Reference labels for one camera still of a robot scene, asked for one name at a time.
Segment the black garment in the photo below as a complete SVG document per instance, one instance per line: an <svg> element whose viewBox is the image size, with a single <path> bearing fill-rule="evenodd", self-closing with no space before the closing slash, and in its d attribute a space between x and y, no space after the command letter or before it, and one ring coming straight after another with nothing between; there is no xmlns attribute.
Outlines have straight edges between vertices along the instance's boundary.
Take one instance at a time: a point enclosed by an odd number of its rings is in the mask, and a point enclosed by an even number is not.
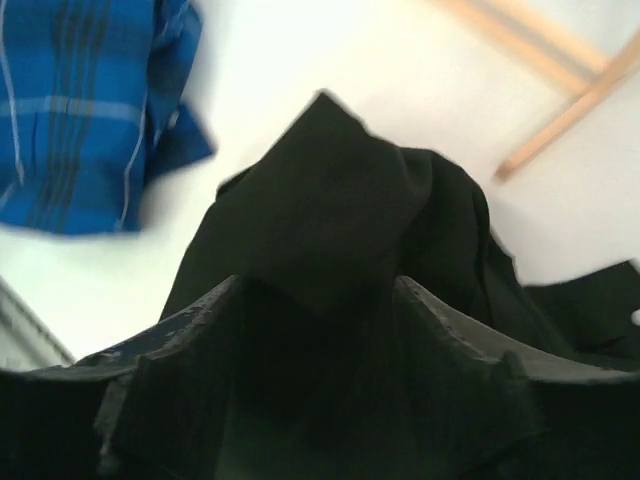
<svg viewBox="0 0 640 480"><path fill-rule="evenodd" d="M464 170L435 152L369 135L326 94L260 162L220 188L163 318L232 274L263 280L320 316L356 290L389 291L397 275L408 275L458 311L533 347L607 365L608 357L579 352L613 353L632 361L620 368L640 368L640 333L630 322L640 308L633 267L523 290L491 236L482 190ZM571 327L585 316L592 326L586 343ZM622 337L628 348L593 348Z"/></svg>
<svg viewBox="0 0 640 480"><path fill-rule="evenodd" d="M632 267L522 289L460 168L326 95L222 191L161 323L0 372L3 478L640 478L638 374L575 361L635 368Z"/></svg>

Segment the blue fabric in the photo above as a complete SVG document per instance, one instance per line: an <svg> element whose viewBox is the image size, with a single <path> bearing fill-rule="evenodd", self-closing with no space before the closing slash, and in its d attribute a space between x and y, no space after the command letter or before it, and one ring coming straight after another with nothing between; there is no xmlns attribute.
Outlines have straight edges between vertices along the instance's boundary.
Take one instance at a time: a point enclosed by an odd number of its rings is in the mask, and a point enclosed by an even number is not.
<svg viewBox="0 0 640 480"><path fill-rule="evenodd" d="M189 0L0 0L0 26L0 222L137 231L145 185L213 153Z"/></svg>

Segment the wooden stick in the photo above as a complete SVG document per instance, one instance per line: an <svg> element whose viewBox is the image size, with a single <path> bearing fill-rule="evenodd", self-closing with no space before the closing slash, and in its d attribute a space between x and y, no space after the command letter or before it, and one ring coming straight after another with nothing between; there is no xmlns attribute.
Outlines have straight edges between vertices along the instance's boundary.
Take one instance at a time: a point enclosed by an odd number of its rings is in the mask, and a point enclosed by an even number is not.
<svg viewBox="0 0 640 480"><path fill-rule="evenodd" d="M533 32L556 48L571 61L594 74L600 74L610 62L604 53L596 50L573 33L560 27L540 11L529 8L523 0L484 0L496 11Z"/></svg>
<svg viewBox="0 0 640 480"><path fill-rule="evenodd" d="M614 57L596 83L578 98L571 107L562 112L553 122L503 162L496 171L496 176L501 180L508 179L517 169L530 162L555 139L583 118L606 98L618 80L631 76L625 75L625 73L638 56L640 56L640 30L635 33L622 51Z"/></svg>
<svg viewBox="0 0 640 480"><path fill-rule="evenodd" d="M502 24L495 16L474 6L469 0L439 0L454 13L466 19L473 26L518 53L531 65L538 68L563 87L581 94L589 88L589 82L577 73L567 69L558 60L552 58L535 45L521 38L516 32Z"/></svg>

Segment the white stripe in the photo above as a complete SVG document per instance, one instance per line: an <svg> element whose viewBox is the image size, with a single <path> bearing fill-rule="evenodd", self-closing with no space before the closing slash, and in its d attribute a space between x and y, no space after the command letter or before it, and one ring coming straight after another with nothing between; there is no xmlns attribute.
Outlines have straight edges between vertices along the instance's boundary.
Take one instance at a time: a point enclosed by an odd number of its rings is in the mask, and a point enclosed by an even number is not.
<svg viewBox="0 0 640 480"><path fill-rule="evenodd" d="M24 166L20 160L20 137L18 136L18 117L16 116L16 95L13 90L13 81L11 80L11 70L9 70L9 59L4 47L4 13L7 9L7 0L2 0L0 5L0 63L2 64L2 74L4 75L4 83L7 87L7 96L9 97L9 110L11 112L11 131L13 133L13 151L15 152L16 171L20 185L24 185Z"/></svg>
<svg viewBox="0 0 640 480"><path fill-rule="evenodd" d="M167 33L167 30L169 29L169 24L171 23L171 21L176 18L179 19L180 17L182 17L184 15L184 12L186 12L190 6L191 6L191 0L186 0L186 2L184 2L180 7L180 10L178 10L178 13L173 15L171 18L167 19L167 21L164 23L164 28L162 29L162 32L160 32L160 35L158 35L156 38L164 37L165 34Z"/></svg>
<svg viewBox="0 0 640 480"><path fill-rule="evenodd" d="M133 153L131 154L131 159L127 164L127 168L124 169L124 206L122 207L122 215L120 216L120 220L116 223L116 230L121 230L124 225L124 220L127 217L127 213L129 212L129 202L131 197L131 169L133 168L133 163L136 161L136 157L138 156L138 152L140 151L140 146L142 145L142 139L144 138L144 127L146 123L146 109L147 109L147 97L145 95L144 102L142 103L142 114L140 115L140 132L138 133L138 142L136 143L136 148L133 149Z"/></svg>
<svg viewBox="0 0 640 480"><path fill-rule="evenodd" d="M112 118L135 125L140 122L140 110L129 104L70 98L62 95L18 98L15 101L15 112L17 116L33 115L39 112L57 112L85 117ZM11 115L11 103L8 101L0 102L0 117L9 115Z"/></svg>
<svg viewBox="0 0 640 480"><path fill-rule="evenodd" d="M11 185L9 185L7 187L7 189L4 191L4 193L2 194L2 196L0 197L0 210L2 210L4 208L4 206L7 204L7 202L9 201L9 199L11 198L11 195L13 195L13 191L16 189L16 182L13 182Z"/></svg>

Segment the laundry basket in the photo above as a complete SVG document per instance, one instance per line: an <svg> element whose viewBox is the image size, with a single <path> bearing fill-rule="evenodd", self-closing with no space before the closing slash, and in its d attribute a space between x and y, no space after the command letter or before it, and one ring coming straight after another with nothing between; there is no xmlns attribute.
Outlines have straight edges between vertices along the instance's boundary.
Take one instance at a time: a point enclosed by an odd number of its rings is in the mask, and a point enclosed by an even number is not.
<svg viewBox="0 0 640 480"><path fill-rule="evenodd" d="M69 352L0 279L0 368L28 371L71 363Z"/></svg>

